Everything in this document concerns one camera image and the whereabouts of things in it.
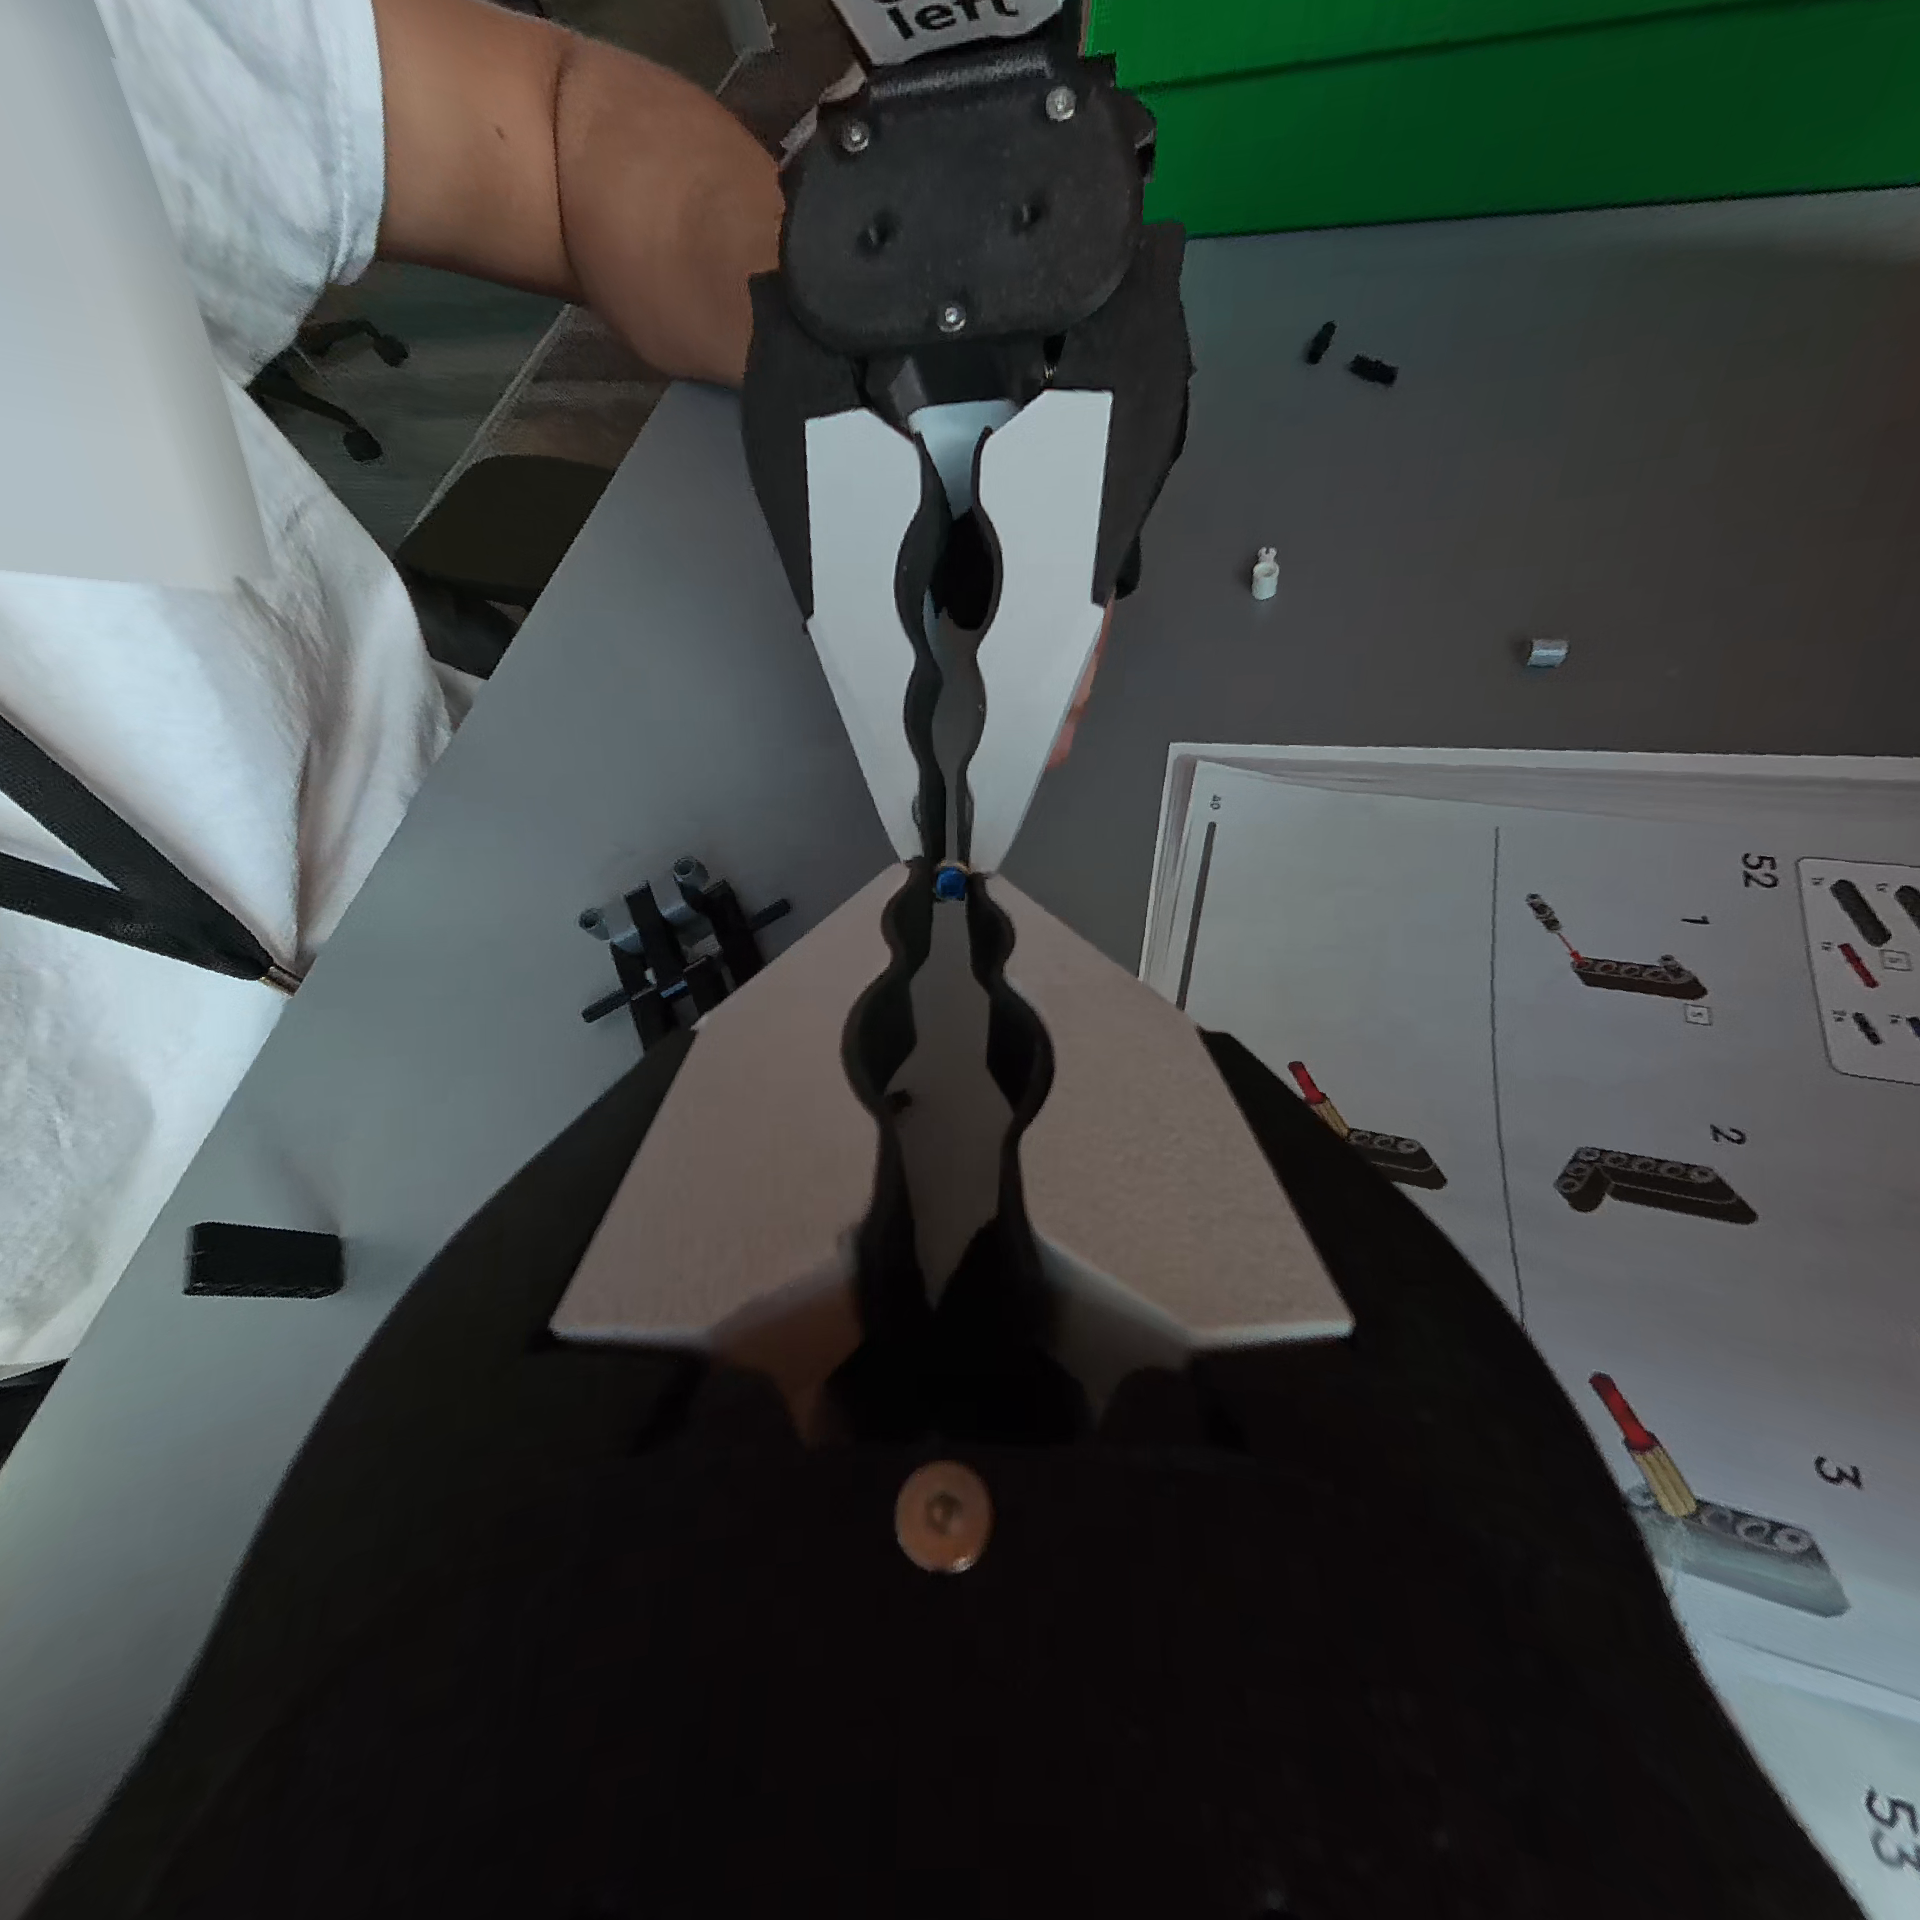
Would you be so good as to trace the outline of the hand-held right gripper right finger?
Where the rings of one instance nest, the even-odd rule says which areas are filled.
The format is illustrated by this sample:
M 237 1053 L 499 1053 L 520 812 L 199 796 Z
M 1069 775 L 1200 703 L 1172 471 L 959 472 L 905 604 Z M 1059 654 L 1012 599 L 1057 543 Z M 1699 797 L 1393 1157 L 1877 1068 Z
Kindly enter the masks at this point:
M 972 970 L 1010 1109 L 1001 1206 L 1040 1270 L 1040 1346 L 1104 1408 L 1144 1370 L 1353 1333 L 1199 1026 L 1001 875 Z

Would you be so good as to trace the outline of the grey fabric chair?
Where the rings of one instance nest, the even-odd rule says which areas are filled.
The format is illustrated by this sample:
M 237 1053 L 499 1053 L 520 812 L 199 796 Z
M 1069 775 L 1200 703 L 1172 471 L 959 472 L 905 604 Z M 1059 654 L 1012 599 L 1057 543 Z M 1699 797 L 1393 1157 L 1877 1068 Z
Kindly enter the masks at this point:
M 394 550 L 440 666 L 496 672 L 663 392 L 591 308 L 560 310 Z

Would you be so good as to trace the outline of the black angled lego beam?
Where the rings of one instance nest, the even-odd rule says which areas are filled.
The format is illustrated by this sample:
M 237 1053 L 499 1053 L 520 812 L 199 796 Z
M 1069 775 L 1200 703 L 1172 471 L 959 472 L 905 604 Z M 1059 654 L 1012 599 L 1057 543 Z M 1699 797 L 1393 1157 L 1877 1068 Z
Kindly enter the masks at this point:
M 184 1293 L 226 1301 L 321 1301 L 345 1287 L 345 1245 L 332 1232 L 199 1221 L 184 1254 Z

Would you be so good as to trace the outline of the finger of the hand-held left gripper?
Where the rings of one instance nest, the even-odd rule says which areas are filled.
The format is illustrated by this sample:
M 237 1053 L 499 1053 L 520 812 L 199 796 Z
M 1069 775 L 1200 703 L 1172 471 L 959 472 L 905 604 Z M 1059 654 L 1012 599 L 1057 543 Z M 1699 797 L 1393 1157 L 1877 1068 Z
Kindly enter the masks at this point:
M 1108 391 L 1048 391 L 976 451 L 976 516 L 999 563 L 967 764 L 967 863 L 981 874 L 999 871 L 1020 834 L 1106 618 L 1096 563 L 1112 420 Z
M 932 750 L 945 683 L 931 583 L 951 531 L 924 443 L 853 408 L 807 420 L 813 643 L 881 822 L 904 859 L 947 853 L 947 779 Z

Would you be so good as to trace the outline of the person's left hand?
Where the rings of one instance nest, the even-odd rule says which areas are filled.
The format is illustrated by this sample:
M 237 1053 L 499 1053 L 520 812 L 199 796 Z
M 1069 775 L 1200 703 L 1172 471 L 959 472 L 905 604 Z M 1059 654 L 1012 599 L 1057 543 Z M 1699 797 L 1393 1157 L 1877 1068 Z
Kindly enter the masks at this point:
M 1088 701 L 1091 701 L 1091 692 L 1092 692 L 1092 683 L 1096 683 L 1100 662 L 1101 662 L 1101 658 L 1108 648 L 1108 640 L 1114 636 L 1115 605 L 1119 604 L 1112 599 L 1108 605 L 1104 605 L 1104 610 L 1101 610 L 1101 622 L 1100 622 L 1100 629 L 1097 629 L 1097 637 L 1096 637 L 1092 648 L 1088 654 L 1087 667 L 1083 667 L 1083 672 L 1081 672 L 1081 676 L 1079 676 L 1079 682 L 1073 691 L 1067 710 L 1064 716 L 1064 725 L 1061 725 L 1061 730 L 1059 730 L 1059 733 L 1051 743 L 1049 757 L 1048 757 L 1048 768 L 1049 770 L 1064 766 L 1065 758 L 1073 751 L 1075 735 L 1077 735 L 1077 731 L 1083 722 L 1083 716 L 1088 710 Z

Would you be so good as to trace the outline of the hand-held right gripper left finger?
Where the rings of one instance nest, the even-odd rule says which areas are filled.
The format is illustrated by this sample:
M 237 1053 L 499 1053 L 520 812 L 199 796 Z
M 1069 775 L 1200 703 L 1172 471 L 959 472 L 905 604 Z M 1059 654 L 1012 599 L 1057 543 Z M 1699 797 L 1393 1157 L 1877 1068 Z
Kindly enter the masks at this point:
M 841 1437 L 858 1236 L 884 1192 L 889 1090 L 917 1045 L 921 936 L 881 871 L 695 1029 L 552 1317 L 565 1341 L 693 1354 L 769 1375 L 809 1443 Z

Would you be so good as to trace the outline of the open lego instruction booklet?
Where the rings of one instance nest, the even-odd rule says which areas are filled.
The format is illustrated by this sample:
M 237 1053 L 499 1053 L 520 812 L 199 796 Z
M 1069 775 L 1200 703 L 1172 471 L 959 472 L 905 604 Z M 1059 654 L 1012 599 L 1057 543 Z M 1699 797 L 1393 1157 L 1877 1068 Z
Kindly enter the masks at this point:
M 1169 750 L 1140 973 L 1453 1239 L 1916 1915 L 1916 758 Z

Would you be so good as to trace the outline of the black office chair base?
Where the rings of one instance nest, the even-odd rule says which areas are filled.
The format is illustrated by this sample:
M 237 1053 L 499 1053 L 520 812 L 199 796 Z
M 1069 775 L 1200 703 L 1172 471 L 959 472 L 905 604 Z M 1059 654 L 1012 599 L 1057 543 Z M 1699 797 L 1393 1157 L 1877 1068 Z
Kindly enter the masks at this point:
M 266 408 L 280 406 L 333 423 L 355 463 L 378 463 L 384 460 L 381 440 L 332 397 L 321 370 L 329 352 L 355 340 L 371 344 L 386 367 L 402 367 L 412 356 L 410 343 L 367 318 L 306 323 L 296 343 L 251 378 L 248 392 Z

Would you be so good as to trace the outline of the person's left forearm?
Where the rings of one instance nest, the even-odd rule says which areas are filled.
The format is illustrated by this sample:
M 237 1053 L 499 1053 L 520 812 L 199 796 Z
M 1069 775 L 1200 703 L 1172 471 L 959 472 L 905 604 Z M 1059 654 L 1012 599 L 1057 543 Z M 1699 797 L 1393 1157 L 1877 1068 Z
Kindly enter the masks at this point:
M 378 256 L 588 306 L 656 372 L 738 389 L 778 264 L 772 156 L 714 96 L 560 23 L 375 2 Z

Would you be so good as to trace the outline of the small black lego subassembly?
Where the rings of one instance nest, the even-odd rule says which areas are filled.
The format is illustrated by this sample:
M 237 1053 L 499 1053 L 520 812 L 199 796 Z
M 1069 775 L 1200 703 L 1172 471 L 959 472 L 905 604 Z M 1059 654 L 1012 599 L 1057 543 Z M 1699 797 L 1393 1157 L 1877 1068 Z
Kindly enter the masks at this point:
M 579 915 L 579 928 L 609 948 L 616 970 L 616 987 L 591 1002 L 581 1020 L 627 1015 L 641 1050 L 695 1029 L 765 966 L 761 935 L 791 904 L 780 896 L 751 909 L 732 879 L 695 855 L 677 858 L 663 882 L 644 879 Z

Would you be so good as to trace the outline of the green plastic bin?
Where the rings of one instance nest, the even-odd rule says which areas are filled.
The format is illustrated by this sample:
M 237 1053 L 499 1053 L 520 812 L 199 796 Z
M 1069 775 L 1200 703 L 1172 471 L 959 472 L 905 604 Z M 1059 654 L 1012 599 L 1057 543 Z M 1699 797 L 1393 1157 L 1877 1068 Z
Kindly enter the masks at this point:
M 1192 235 L 1919 181 L 1916 2 L 1092 2 Z

